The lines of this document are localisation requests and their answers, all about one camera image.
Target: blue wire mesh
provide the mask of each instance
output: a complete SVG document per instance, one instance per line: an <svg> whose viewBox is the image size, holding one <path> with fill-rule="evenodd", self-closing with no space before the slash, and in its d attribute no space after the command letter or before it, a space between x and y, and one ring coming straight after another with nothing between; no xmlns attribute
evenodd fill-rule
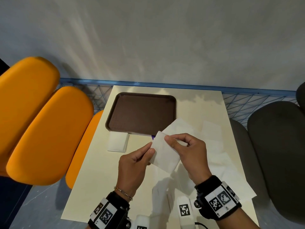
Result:
<svg viewBox="0 0 305 229"><path fill-rule="evenodd" d="M94 106L94 113L97 113L105 108L106 102L111 93L111 86L102 85L74 85L72 83L61 83L57 86L74 86L81 89L91 99ZM247 128L247 122L251 114L265 106L266 104L275 101L290 101L297 104L296 98L291 96L273 96L273 95L249 95L243 93L222 93L224 103L227 108L228 116L240 122Z"/></svg>

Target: orange seat cushion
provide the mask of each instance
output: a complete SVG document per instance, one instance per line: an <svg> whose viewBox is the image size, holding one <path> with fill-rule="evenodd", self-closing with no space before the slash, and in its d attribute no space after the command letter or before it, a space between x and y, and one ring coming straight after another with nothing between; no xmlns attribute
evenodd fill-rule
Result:
<svg viewBox="0 0 305 229"><path fill-rule="evenodd" d="M96 131L97 125L99 123L99 120L101 119L102 114L103 110L94 115L74 154L74 157L66 174L66 183L71 189L74 186L75 180L78 176L79 170L81 169L81 166L83 164L83 161L85 159L85 156L87 154L87 151L89 149L90 143L92 141L93 135Z"/></svg>
<svg viewBox="0 0 305 229"><path fill-rule="evenodd" d="M7 165L17 182L50 185L66 173L93 116L93 104L75 87L60 88L41 109Z"/></svg>
<svg viewBox="0 0 305 229"><path fill-rule="evenodd" d="M0 175L13 147L59 83L59 72L48 60L28 57L0 76Z"/></svg>

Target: gray wall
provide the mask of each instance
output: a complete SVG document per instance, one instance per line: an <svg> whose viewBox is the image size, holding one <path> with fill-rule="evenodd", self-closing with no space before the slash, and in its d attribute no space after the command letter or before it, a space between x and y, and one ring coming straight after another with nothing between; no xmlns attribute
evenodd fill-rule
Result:
<svg viewBox="0 0 305 229"><path fill-rule="evenodd" d="M62 77L296 90L305 0L0 0L0 58Z"/></svg>

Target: white table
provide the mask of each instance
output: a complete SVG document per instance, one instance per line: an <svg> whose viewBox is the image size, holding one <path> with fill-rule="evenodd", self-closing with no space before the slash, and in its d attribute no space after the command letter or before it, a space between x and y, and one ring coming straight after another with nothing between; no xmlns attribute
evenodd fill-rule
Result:
<svg viewBox="0 0 305 229"><path fill-rule="evenodd" d="M177 100L177 118L184 119L199 131L201 131L203 120L220 125L225 151L244 177L220 91L114 86L63 211L62 219L88 222L94 208L103 197L106 197L113 190L116 184L118 161L122 154L107 151L109 131L105 128L105 122L114 99L120 92L172 95ZM130 135L126 153L137 150L150 141L152 141L150 136ZM177 212L173 210L170 213L167 208L167 196L162 191L164 188L167 189L167 185L169 185L168 191L172 191L175 186L170 175L154 165L148 166L145 179L137 190L134 200L130 203L131 209L128 216L135 219L138 214L150 215L151 217L157 214L161 216L152 218L151 221L158 225L152 225L152 228L165 228L165 225L167 228L180 228ZM258 224L252 201L244 203L243 210ZM213 220L203 219L200 221L204 222L209 229L218 228Z"/></svg>

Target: cable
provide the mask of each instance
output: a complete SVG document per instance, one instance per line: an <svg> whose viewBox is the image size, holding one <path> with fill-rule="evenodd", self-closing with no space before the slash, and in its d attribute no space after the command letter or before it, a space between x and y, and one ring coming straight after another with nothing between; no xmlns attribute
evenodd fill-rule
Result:
<svg viewBox="0 0 305 229"><path fill-rule="evenodd" d="M206 229L208 229L205 225L203 225L202 223L198 223L198 222L195 222L195 225L201 225L201 226L204 226Z"/></svg>

